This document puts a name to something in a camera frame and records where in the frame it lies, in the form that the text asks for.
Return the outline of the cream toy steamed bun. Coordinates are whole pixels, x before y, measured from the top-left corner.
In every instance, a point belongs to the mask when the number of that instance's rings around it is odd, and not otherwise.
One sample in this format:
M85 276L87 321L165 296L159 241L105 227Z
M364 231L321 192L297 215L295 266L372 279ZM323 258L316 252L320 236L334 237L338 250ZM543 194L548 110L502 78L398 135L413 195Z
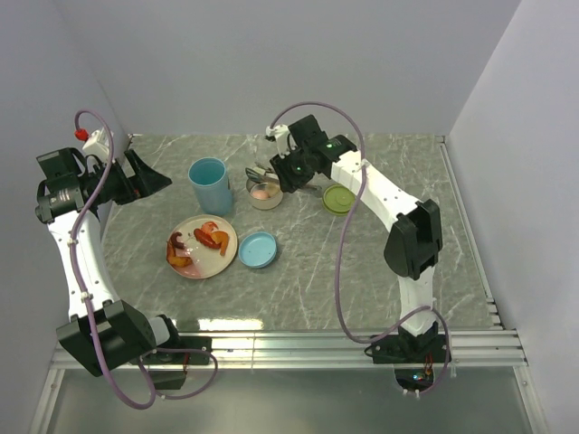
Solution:
M276 184L266 184L265 191L270 198L280 193L280 188Z

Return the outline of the steel food tongs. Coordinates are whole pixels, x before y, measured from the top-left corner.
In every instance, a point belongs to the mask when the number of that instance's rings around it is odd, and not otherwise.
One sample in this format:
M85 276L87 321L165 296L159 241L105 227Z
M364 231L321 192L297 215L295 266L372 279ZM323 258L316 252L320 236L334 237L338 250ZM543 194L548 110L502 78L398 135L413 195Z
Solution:
M280 180L271 169L265 168L264 166L256 165L254 167L246 167L244 169L247 177L254 183L270 183L280 186ZM299 190L309 193L320 193L322 188L314 184L305 184L299 187Z

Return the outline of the pink toy egg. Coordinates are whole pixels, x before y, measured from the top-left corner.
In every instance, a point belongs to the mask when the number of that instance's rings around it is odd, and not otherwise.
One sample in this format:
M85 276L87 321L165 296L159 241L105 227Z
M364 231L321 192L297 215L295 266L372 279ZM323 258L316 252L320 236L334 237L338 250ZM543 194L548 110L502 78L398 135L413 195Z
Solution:
M258 200L267 200L270 198L269 194L265 190L261 189L253 190L252 196Z

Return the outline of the orange toy chicken wing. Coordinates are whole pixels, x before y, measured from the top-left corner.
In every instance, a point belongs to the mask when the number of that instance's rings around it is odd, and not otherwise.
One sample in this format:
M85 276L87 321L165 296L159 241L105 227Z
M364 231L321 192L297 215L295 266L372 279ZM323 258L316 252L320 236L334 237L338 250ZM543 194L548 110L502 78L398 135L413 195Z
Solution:
M166 261L171 267L176 269L185 268L193 264L193 260L190 257L176 254L176 248L171 241L166 244Z

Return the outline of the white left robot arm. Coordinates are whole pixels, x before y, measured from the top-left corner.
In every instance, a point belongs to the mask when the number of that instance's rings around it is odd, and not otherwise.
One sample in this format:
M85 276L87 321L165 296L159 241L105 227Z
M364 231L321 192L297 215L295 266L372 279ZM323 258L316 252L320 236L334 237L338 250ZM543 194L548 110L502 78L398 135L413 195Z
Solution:
M57 338L94 376L102 374L95 339L109 369L150 351L161 363L173 363L183 352L184 343L171 320L165 315L148 318L120 299L106 265L99 206L132 203L172 183L134 151L126 151L125 157L131 176L118 162L97 159L89 165L88 158L72 147L37 159L45 178L38 185L35 214L56 242L68 284L69 321L57 328Z

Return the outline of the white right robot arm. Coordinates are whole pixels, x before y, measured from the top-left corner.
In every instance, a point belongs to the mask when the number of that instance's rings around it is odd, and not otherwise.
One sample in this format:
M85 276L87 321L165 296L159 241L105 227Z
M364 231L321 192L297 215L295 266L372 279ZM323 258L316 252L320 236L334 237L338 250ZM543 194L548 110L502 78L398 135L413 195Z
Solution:
M361 146L343 135L328 137L312 115L289 126L268 126L265 137L278 147L270 164L282 192L293 193L324 175L353 193L384 225L384 260L400 289L399 349L409 361L422 360L438 333L432 287L442 248L439 205L403 191L365 159Z

